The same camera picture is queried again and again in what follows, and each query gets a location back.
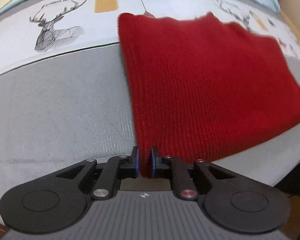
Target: geometric deer illustration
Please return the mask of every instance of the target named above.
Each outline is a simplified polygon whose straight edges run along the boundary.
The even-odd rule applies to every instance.
[[[63,12],[58,14],[51,21],[47,21],[43,18],[44,14],[38,19],[37,15],[40,11],[38,11],[33,18],[29,17],[29,21],[33,23],[38,23],[39,27],[42,27],[42,30],[38,36],[35,50],[38,52],[47,51],[50,48],[58,48],[60,46],[64,46],[74,42],[81,34],[84,33],[84,30],[80,26],[75,26],[69,29],[60,29],[54,30],[53,26],[56,22],[60,21],[65,14],[72,12],[82,6],[87,0],[85,0],[82,4],[79,5],[78,2],[71,0],[74,2],[74,6],[69,10],[65,7]]]
[[[249,26],[250,16],[249,16],[248,13],[245,13],[242,10],[240,10],[239,7],[235,4],[232,4],[232,3],[229,3],[229,2],[223,1],[223,0],[216,0],[216,1],[218,2],[218,4],[215,4],[215,5],[217,5],[224,12],[234,16],[237,21],[242,22],[243,25],[247,28],[248,31],[250,31],[250,32],[252,31],[250,26]],[[236,8],[236,9],[240,10],[242,12],[241,13],[242,17],[240,17],[238,14],[231,11],[230,7],[233,7],[233,8]]]

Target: gray ribbed plate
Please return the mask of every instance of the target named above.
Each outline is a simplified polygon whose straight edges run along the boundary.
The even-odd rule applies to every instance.
[[[47,235],[8,231],[3,240],[242,240],[288,239],[280,231],[242,235],[213,224],[196,202],[176,198],[171,191],[119,191],[95,201],[73,226]]]

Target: tan tag print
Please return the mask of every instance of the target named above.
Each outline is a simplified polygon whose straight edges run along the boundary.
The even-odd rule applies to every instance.
[[[94,12],[111,12],[118,9],[117,0],[96,0]]]
[[[268,28],[266,27],[266,25],[260,20],[260,18],[252,11],[249,11],[250,14],[252,15],[252,17],[256,20],[256,22],[258,23],[258,25],[261,27],[261,29],[263,29],[264,31],[268,31]]]

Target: metal rivet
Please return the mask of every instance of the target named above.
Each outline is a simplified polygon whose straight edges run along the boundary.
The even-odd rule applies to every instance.
[[[185,198],[193,198],[197,195],[197,192],[191,189],[185,189],[181,191],[181,196]]]
[[[96,189],[93,194],[96,196],[96,197],[106,197],[109,195],[109,191],[107,191],[106,189],[104,188],[98,188]]]

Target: logo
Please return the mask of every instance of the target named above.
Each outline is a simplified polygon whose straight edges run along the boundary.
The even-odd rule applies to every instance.
[[[147,197],[149,197],[149,194],[148,193],[141,193],[140,196],[142,198],[147,198]]]

